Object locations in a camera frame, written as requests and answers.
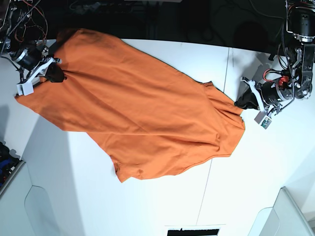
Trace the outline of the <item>orange t-shirt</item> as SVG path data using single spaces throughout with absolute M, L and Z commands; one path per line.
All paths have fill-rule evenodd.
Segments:
M 16 100 L 64 131 L 87 133 L 120 181 L 174 176 L 229 157 L 242 109 L 211 82 L 101 32 L 79 29 L 56 52 L 66 80 Z

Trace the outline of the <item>bin with dark items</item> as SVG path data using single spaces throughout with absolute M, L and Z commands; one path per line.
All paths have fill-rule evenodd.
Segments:
M 20 164 L 19 158 L 13 157 L 10 154 L 9 148 L 3 143 L 0 143 L 0 187 L 3 187 L 9 179 L 13 171 Z

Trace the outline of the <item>grey panel right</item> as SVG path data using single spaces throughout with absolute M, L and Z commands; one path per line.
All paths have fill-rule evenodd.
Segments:
M 249 236 L 314 236 L 315 222 L 307 221 L 286 187 L 280 189 L 272 207 L 262 209 Z

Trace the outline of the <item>grey panel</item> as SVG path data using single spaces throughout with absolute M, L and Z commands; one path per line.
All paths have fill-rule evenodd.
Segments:
M 272 207 L 262 209 L 249 236 L 314 236 L 315 222 L 307 221 L 286 187 L 280 189 Z
M 58 236 L 46 190 L 32 184 L 28 166 L 18 164 L 0 190 L 2 236 Z

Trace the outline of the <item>white framed black slot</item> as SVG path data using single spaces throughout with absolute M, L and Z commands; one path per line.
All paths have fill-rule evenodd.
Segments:
M 218 236 L 225 224 L 165 226 L 164 236 Z

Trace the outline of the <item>grey panel left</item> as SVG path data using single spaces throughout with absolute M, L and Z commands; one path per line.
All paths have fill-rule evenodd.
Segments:
M 46 190 L 32 184 L 28 166 L 18 164 L 0 190 L 2 236 L 58 236 Z

